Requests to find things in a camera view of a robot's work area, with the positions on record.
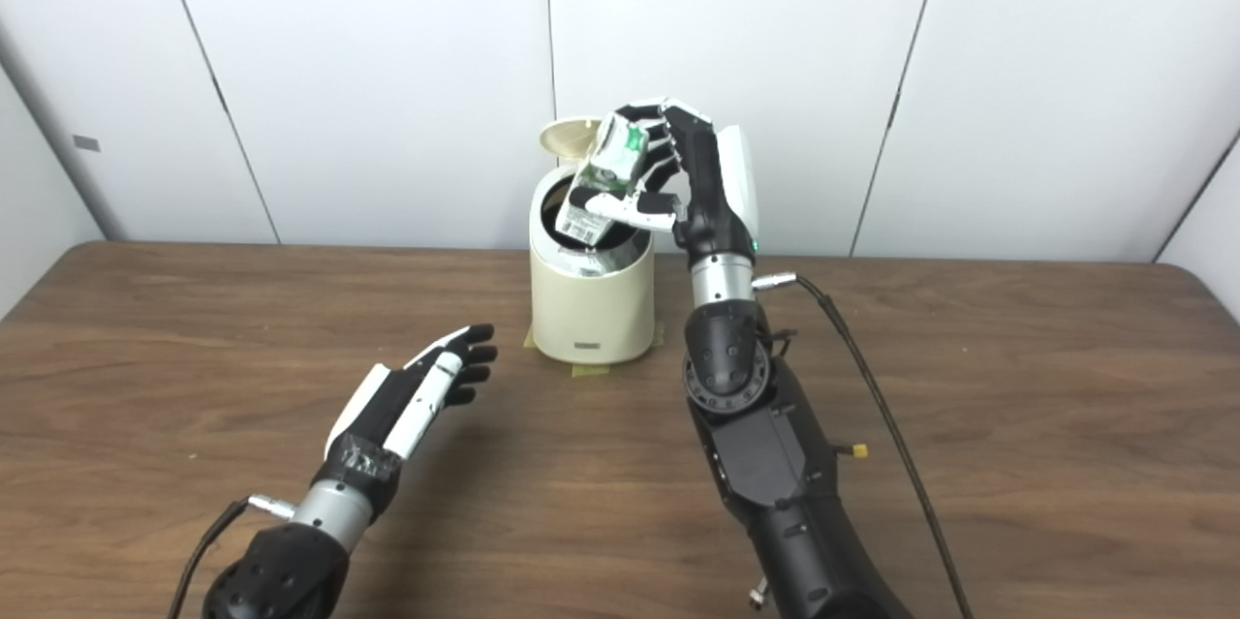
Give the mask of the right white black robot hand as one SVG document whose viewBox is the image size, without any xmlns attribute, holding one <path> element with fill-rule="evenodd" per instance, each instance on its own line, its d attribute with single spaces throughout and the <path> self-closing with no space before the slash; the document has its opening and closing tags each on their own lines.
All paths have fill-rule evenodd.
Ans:
<svg viewBox="0 0 1240 619">
<path fill-rule="evenodd" d="M 621 223 L 673 236 L 689 264 L 714 257 L 756 261 L 751 164 L 711 117 L 676 99 L 632 102 L 604 119 L 572 184 L 567 208 L 589 223 Z"/>
</svg>

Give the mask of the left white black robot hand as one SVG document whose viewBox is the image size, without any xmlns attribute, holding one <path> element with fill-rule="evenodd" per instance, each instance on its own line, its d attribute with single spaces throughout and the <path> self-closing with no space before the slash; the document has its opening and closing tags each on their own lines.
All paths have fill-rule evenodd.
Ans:
<svg viewBox="0 0 1240 619">
<path fill-rule="evenodd" d="M 374 363 L 329 430 L 312 483 L 362 496 L 376 521 L 394 499 L 404 463 L 443 409 L 470 404 L 498 350 L 492 324 L 467 325 L 401 368 Z"/>
</svg>

